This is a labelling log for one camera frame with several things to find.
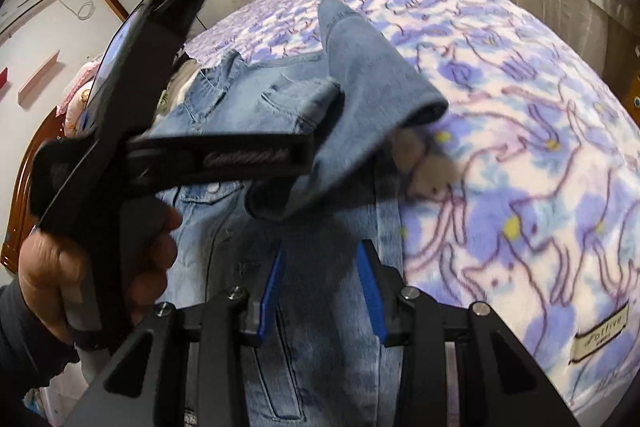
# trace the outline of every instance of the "wooden headboard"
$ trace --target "wooden headboard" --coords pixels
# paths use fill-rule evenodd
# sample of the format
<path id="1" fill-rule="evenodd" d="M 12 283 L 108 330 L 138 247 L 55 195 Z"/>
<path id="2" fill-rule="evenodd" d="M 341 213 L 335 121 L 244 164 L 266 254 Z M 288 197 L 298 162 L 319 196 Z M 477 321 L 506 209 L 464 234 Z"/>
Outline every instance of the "wooden headboard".
<path id="1" fill-rule="evenodd" d="M 18 176 L 15 179 L 14 197 L 11 201 L 9 224 L 6 228 L 0 263 L 13 273 L 18 271 L 18 256 L 22 242 L 30 234 L 34 225 L 33 216 L 29 211 L 29 191 L 31 189 L 31 167 L 33 157 L 43 142 L 64 136 L 63 124 L 65 115 L 56 116 L 55 108 L 44 119 L 41 126 L 33 135 L 27 147 Z"/>

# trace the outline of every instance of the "finger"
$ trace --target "finger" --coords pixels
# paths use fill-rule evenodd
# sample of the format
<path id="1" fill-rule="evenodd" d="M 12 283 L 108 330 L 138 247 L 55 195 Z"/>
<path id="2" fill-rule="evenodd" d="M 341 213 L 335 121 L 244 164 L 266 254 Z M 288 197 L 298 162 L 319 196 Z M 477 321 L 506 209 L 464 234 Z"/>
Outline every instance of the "finger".
<path id="1" fill-rule="evenodd" d="M 140 324 L 140 321 L 145 318 L 145 315 L 148 314 L 153 309 L 153 306 L 144 306 L 140 308 L 135 308 L 131 312 L 131 322 L 133 325 L 137 326 Z"/>
<path id="2" fill-rule="evenodd" d="M 149 270 L 138 275 L 129 287 L 129 298 L 135 307 L 151 306 L 166 290 L 166 273 Z"/>
<path id="3" fill-rule="evenodd" d="M 171 232 L 172 230 L 177 229 L 181 224 L 182 216 L 180 215 L 180 212 L 175 210 L 174 207 L 169 206 L 162 230 L 165 232 Z"/>
<path id="4" fill-rule="evenodd" d="M 78 285 L 86 274 L 87 262 L 74 241 L 38 230 L 24 241 L 18 270 L 36 287 L 57 288 Z"/>
<path id="5" fill-rule="evenodd" d="M 159 270 L 169 270 L 178 257 L 178 247 L 168 233 L 161 233 L 149 247 L 149 259 Z"/>

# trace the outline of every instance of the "floral bedspread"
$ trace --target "floral bedspread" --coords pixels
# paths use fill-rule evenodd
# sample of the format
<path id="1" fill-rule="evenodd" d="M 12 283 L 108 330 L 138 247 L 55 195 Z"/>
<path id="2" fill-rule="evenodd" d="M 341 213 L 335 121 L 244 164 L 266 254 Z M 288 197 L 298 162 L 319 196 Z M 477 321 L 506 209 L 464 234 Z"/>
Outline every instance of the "floral bedspread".
<path id="1" fill-rule="evenodd" d="M 450 100 L 398 132 L 405 277 L 437 300 L 484 299 L 577 411 L 640 363 L 640 131 L 609 88 L 507 0 L 342 0 Z M 197 36 L 215 66 L 321 48 L 319 0 L 257 0 Z M 626 327 L 572 362 L 574 337 L 628 302 Z"/>

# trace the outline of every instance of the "white wall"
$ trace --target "white wall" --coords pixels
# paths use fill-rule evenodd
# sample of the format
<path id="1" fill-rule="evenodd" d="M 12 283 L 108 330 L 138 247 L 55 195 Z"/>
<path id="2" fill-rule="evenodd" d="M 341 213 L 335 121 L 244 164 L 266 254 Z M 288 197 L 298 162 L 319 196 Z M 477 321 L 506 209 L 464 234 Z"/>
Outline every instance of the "white wall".
<path id="1" fill-rule="evenodd" d="M 87 0 L 62 0 L 78 12 Z M 31 137 L 51 109 L 60 101 L 65 86 L 79 68 L 102 53 L 120 26 L 120 20 L 104 0 L 92 0 L 95 12 L 80 21 L 59 1 L 46 7 L 0 44 L 0 70 L 8 67 L 8 84 L 0 90 L 0 237 L 6 230 L 15 177 Z M 60 50 L 60 62 L 48 75 L 35 96 L 24 107 L 17 93 L 33 72 Z M 8 273 L 0 269 L 0 285 L 8 282 Z"/>

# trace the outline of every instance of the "screw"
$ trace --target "screw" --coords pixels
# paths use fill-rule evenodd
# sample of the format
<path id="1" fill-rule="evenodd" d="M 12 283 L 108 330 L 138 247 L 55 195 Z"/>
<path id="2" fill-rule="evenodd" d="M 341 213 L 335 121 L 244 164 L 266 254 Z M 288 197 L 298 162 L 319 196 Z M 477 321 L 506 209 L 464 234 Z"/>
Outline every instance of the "screw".
<path id="1" fill-rule="evenodd" d="M 472 311 L 479 317 L 486 317 L 491 313 L 491 307 L 486 302 L 474 302 L 471 306 Z"/>
<path id="2" fill-rule="evenodd" d="M 158 302 L 154 307 L 154 313 L 158 317 L 166 317 L 174 311 L 174 305 L 169 302 Z"/>
<path id="3" fill-rule="evenodd" d="M 420 296 L 420 290 L 414 286 L 405 286 L 400 290 L 400 295 L 405 300 L 412 301 Z"/>
<path id="4" fill-rule="evenodd" d="M 246 297 L 246 289 L 244 286 L 231 286 L 231 288 L 226 291 L 226 297 L 230 301 L 239 301 Z"/>

